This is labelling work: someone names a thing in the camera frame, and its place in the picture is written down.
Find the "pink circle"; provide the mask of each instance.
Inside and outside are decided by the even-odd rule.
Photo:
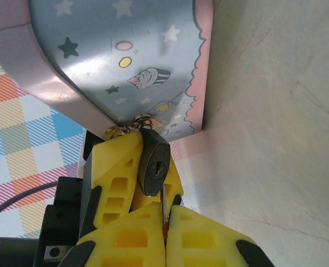
[[[117,50],[127,51],[127,50],[130,50],[133,47],[133,44],[129,41],[121,41],[121,42],[118,42],[115,45],[115,47],[116,47]]]

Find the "black padlock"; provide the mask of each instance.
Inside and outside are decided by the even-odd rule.
[[[143,151],[137,181],[145,196],[156,196],[168,174],[170,145],[156,131],[142,128]]]

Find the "pink scalloped edge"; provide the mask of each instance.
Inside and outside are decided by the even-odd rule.
[[[191,104],[191,109],[186,112],[186,117],[184,119],[185,121],[191,122],[194,133],[200,132],[203,125],[213,14],[212,0],[195,1],[195,16],[198,26],[202,30],[200,37],[203,38],[204,41],[199,51],[200,55],[197,59],[195,70],[193,71],[194,77],[186,91],[188,96],[194,97],[194,102]]]

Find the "colorful plaid pattern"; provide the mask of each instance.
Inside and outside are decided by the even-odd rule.
[[[76,176],[83,128],[0,76],[0,204],[22,191]],[[0,214],[0,236],[37,238],[55,188]]]

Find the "yellow plastic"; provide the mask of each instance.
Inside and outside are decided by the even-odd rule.
[[[94,226],[128,214],[143,150],[142,135],[132,132],[92,148],[91,188],[102,187]]]
[[[184,193],[178,171],[172,158],[170,158],[169,171],[164,181],[164,185],[166,188],[166,206],[167,210],[170,211],[175,196],[183,196]],[[160,193],[158,193],[156,196],[145,196],[143,195],[140,186],[136,184],[131,210],[137,210],[151,203],[160,203]]]
[[[161,206],[151,204],[123,216],[83,238],[94,241],[85,267],[165,267]]]
[[[195,211],[183,206],[173,206],[166,246],[166,265],[247,267],[235,244],[240,239],[254,243],[251,238]]]

